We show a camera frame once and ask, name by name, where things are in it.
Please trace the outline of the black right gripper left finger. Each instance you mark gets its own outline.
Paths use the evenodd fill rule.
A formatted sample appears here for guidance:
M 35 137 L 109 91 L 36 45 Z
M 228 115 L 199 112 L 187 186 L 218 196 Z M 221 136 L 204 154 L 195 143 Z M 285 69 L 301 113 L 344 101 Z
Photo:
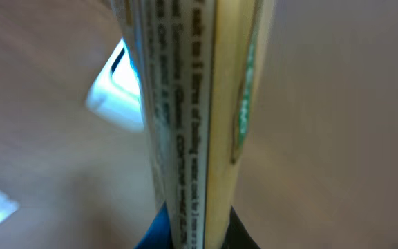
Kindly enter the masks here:
M 162 204 L 135 249 L 172 249 L 171 226 L 166 203 Z

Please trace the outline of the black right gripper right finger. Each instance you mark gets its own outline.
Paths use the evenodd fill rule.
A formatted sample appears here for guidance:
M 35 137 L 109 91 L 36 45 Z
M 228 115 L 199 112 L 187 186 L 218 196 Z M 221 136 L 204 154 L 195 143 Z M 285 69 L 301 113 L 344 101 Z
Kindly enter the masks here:
M 232 207 L 222 249 L 260 249 Z

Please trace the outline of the spaghetti pack red ends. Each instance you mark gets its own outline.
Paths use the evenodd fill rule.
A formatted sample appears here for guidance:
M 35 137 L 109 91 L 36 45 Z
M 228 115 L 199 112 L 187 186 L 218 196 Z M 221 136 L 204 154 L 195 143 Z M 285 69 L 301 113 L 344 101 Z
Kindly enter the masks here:
M 112 0 L 172 248 L 222 248 L 274 2 Z

